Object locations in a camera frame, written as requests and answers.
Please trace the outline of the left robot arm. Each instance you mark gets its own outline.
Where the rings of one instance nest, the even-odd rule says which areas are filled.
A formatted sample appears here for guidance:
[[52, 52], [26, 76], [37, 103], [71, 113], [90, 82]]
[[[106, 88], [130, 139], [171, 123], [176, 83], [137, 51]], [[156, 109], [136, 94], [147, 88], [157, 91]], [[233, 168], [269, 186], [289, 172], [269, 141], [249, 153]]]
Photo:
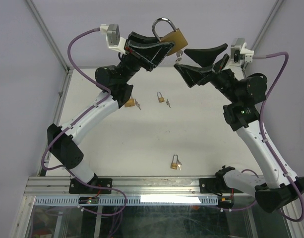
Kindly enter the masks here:
[[131, 32], [127, 39], [117, 30], [104, 32], [107, 47], [119, 54], [119, 64], [100, 67], [91, 78], [78, 66], [74, 68], [101, 92], [95, 100], [70, 121], [47, 129], [50, 152], [79, 183], [85, 192], [93, 192], [98, 186], [96, 174], [83, 161], [84, 154], [78, 145], [87, 133], [103, 119], [124, 106], [132, 95], [133, 85], [129, 80], [144, 68], [155, 69], [163, 59], [172, 53], [174, 40], [164, 41], [158, 36], [146, 37]]

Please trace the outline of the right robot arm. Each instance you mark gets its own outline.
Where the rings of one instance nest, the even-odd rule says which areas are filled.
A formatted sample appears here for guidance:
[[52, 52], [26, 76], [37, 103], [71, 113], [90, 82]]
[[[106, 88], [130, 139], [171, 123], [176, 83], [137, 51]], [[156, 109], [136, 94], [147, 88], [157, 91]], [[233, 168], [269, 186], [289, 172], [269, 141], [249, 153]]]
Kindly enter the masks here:
[[266, 76], [255, 73], [239, 80], [231, 70], [236, 64], [252, 62], [254, 51], [244, 42], [232, 46], [230, 54], [224, 53], [226, 48], [223, 44], [210, 49], [185, 49], [184, 53], [196, 66], [177, 63], [174, 67], [188, 87], [211, 83], [230, 101], [223, 107], [224, 119], [252, 153], [262, 177], [224, 166], [216, 172], [215, 182], [208, 190], [212, 193], [239, 190], [254, 197], [265, 212], [272, 213], [302, 198], [304, 177], [285, 162], [265, 129], [263, 110], [256, 108], [257, 104], [265, 105], [271, 92]]

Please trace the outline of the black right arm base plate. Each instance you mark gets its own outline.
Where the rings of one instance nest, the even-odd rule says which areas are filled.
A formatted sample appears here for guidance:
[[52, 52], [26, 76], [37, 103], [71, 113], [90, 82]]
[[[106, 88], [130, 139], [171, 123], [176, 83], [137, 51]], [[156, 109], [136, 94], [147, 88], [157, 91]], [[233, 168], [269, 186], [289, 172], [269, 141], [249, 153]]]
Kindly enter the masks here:
[[235, 194], [241, 194], [242, 191], [239, 191], [235, 188], [231, 189], [227, 187], [224, 182], [219, 181], [217, 178], [214, 177], [203, 177], [199, 179], [199, 189], [200, 193], [213, 193], [215, 195], [221, 195], [224, 193], [229, 193], [233, 191]]

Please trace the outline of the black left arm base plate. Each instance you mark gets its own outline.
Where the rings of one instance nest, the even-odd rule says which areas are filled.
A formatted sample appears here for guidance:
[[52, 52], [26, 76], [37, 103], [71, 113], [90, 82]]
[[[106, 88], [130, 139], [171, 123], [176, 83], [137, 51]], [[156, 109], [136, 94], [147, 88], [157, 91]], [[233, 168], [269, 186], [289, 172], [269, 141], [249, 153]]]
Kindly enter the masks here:
[[[112, 178], [92, 178], [88, 185], [96, 187], [107, 187], [112, 188], [113, 179]], [[97, 188], [92, 188], [86, 185], [83, 185], [75, 178], [70, 180], [69, 194], [97, 194], [100, 190]]]

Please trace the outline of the large brass padlock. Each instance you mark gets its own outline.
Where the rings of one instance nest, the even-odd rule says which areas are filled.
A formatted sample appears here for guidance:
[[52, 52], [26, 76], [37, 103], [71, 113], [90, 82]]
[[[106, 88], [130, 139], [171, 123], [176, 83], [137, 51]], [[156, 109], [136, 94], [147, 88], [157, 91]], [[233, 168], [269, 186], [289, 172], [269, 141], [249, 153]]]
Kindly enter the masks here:
[[[163, 37], [159, 37], [159, 35], [156, 32], [156, 25], [161, 21], [168, 23], [172, 28], [172, 31]], [[175, 45], [167, 53], [167, 56], [171, 56], [171, 55], [177, 53], [178, 51], [180, 51], [181, 49], [183, 49], [184, 47], [186, 47], [188, 45], [188, 42], [187, 42], [186, 38], [184, 37], [183, 33], [181, 32], [181, 30], [179, 28], [177, 28], [174, 25], [174, 23], [171, 20], [169, 20], [168, 18], [162, 17], [162, 18], [156, 19], [152, 24], [152, 33], [154, 34], [154, 36], [156, 37], [156, 39], [159, 42], [174, 42]]]

